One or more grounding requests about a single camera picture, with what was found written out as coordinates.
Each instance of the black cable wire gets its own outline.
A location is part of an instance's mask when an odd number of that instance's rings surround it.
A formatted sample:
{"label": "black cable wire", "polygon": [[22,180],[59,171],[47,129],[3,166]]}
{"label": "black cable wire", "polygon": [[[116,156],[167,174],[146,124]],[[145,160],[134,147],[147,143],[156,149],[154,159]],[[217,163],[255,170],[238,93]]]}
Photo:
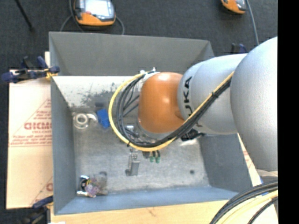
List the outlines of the black cable wire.
{"label": "black cable wire", "polygon": [[249,220],[248,224],[253,224],[253,222],[272,204],[274,204],[278,200],[278,196],[273,198],[271,201],[266,203],[260,210],[258,210],[255,215]]}
{"label": "black cable wire", "polygon": [[127,140],[129,140],[130,143],[134,143],[137,146],[140,147],[157,147],[161,145],[162,143],[165,143],[173,138],[175,140],[182,137],[184,134],[189,132],[193,126],[198,122],[198,120],[203,116],[203,114],[207,111],[207,109],[212,105],[212,103],[230,86],[231,78],[226,81],[225,84],[223,84],[217,91],[215,91],[212,96],[205,102],[205,104],[202,106],[200,110],[194,114],[193,117],[191,117],[189,120],[187,120],[181,127],[179,127],[174,132],[170,133],[166,137],[162,138],[161,140],[158,140],[156,142],[148,142],[148,141],[137,141],[135,139],[132,139],[130,135],[128,135],[127,130],[124,127],[124,121],[123,121],[123,111],[124,111],[124,102],[130,93],[131,89],[134,88],[134,86],[143,78],[144,76],[141,76],[135,80],[133,80],[131,83],[127,85],[127,87],[124,89],[123,93],[121,94],[117,109],[116,109],[116,117],[117,117],[117,125],[119,128],[120,133],[126,137]]}
{"label": "black cable wire", "polygon": [[267,192],[275,191],[278,189],[278,181],[271,181],[262,183],[260,185],[251,187],[230,199],[214,216],[210,224],[216,224],[226,213],[232,210],[239,204],[254,198],[258,195],[262,195]]}
{"label": "black cable wire", "polygon": [[246,3],[247,3],[248,9],[249,9],[249,14],[250,14],[250,17],[251,17],[251,20],[252,20],[254,35],[255,35],[255,39],[256,39],[256,45],[258,46],[259,45],[259,40],[258,40],[258,36],[257,36],[257,31],[256,31],[256,22],[254,21],[254,16],[253,16],[253,13],[252,13],[252,10],[251,10],[249,0],[246,0]]}
{"label": "black cable wire", "polygon": [[123,25],[122,21],[119,19],[119,17],[116,17],[117,21],[120,23],[121,28],[122,28],[122,32],[121,34],[124,35],[125,34],[125,26]]}
{"label": "black cable wire", "polygon": [[70,19],[71,19],[71,15],[68,16],[68,17],[65,19],[65,21],[63,22],[63,24],[61,25],[61,28],[60,28],[60,30],[59,30],[60,32],[63,31],[65,25],[67,24],[67,22],[68,22]]}
{"label": "black cable wire", "polygon": [[73,20],[74,20],[75,24],[77,25],[77,27],[80,29],[81,32],[84,32],[84,30],[77,23],[77,20],[75,18],[74,11],[73,11],[73,8],[72,8],[71,0],[69,0],[69,10],[71,12],[71,17],[73,18]]}

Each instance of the blue clamp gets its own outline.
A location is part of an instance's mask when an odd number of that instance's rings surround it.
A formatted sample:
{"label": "blue clamp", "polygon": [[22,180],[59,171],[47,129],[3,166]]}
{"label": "blue clamp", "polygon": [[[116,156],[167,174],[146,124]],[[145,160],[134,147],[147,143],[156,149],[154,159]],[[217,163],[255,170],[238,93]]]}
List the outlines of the blue clamp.
{"label": "blue clamp", "polygon": [[97,111],[98,121],[103,126],[103,128],[107,129],[110,127],[108,111],[106,109],[100,109]]}
{"label": "blue clamp", "polygon": [[15,73],[6,72],[1,75],[1,79],[8,83],[18,83],[20,81],[38,79],[38,78],[50,78],[55,76],[60,71],[58,66],[48,67],[45,60],[39,56],[37,58],[38,67],[34,66],[29,60],[28,57],[24,57],[21,62],[21,68],[16,70]]}

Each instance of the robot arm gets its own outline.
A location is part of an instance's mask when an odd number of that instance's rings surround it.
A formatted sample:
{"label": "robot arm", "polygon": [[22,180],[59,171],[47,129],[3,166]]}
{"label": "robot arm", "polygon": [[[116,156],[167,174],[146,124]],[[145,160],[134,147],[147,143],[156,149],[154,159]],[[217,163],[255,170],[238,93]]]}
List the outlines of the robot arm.
{"label": "robot arm", "polygon": [[[239,133],[256,168],[277,171],[277,45],[276,37],[247,54],[200,62],[183,76],[172,72],[152,75],[140,91],[135,133],[119,124],[132,137],[122,140],[152,151],[191,128],[212,135]],[[223,81],[226,87],[218,90]],[[207,101],[210,104],[196,119],[194,115]]]}

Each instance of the cable bundle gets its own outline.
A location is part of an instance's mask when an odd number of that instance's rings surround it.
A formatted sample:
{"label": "cable bundle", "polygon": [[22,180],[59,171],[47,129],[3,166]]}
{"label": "cable bundle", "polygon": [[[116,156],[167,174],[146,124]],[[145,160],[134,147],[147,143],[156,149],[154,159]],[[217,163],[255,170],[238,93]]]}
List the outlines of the cable bundle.
{"label": "cable bundle", "polygon": [[[129,107],[130,104],[133,103],[133,101],[135,101],[138,98],[135,97],[132,99],[133,89],[135,85],[141,79],[143,79],[146,74],[150,74],[153,72],[154,71],[150,71],[150,72],[145,72],[143,74],[135,75],[134,77],[130,78],[128,81],[124,82],[113,94],[108,109],[109,121],[116,135],[127,145],[130,145],[133,148],[145,152],[157,151],[161,148],[164,148],[170,143],[172,143],[173,141],[182,137],[187,132],[189,132],[192,129],[192,127],[198,122],[198,120],[202,117],[202,115],[207,111],[207,109],[211,106],[211,104],[230,86],[230,82],[233,76],[233,72],[232,72],[211,94],[209,94],[206,100],[189,116],[187,120],[185,120],[185,122],[180,128],[178,128],[177,130],[173,131],[171,134],[167,135],[163,139],[158,140],[156,142],[147,142],[147,141],[140,141],[140,140],[138,141],[136,140],[138,136],[124,126],[124,122],[123,122],[124,111]],[[121,92],[121,90],[125,86],[126,88],[124,89],[123,93],[120,95],[120,99],[116,110],[116,122],[119,128],[117,129],[112,118],[112,107],[116,99],[116,96]],[[128,101],[126,101],[130,92],[131,95]]]}
{"label": "cable bundle", "polygon": [[[242,207],[237,208],[241,206],[241,204],[244,204],[245,201],[250,199],[253,200],[246,203]],[[237,194],[217,212],[210,224],[230,223],[233,218],[241,215],[251,208],[256,207],[259,204],[262,204],[267,200],[269,201],[257,211],[257,213],[249,220],[248,224],[252,224],[263,211],[265,211],[269,206],[278,200],[278,181],[263,183]],[[227,216],[226,214],[233,209],[236,210]]]}

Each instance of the gray bin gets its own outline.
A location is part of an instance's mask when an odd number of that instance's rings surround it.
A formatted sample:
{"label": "gray bin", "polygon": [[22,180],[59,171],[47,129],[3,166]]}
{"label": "gray bin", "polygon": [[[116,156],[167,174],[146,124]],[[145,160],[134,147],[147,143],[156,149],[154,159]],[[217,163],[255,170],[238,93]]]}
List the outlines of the gray bin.
{"label": "gray bin", "polygon": [[[81,33],[50,33],[54,214],[228,200],[251,186],[237,135],[179,140],[161,150],[161,162],[138,153],[137,176],[126,176],[129,148],[111,129],[73,127],[74,112],[108,108],[122,81],[140,70],[183,74],[213,57],[209,41]],[[108,195],[77,196],[79,177],[107,172]]]}

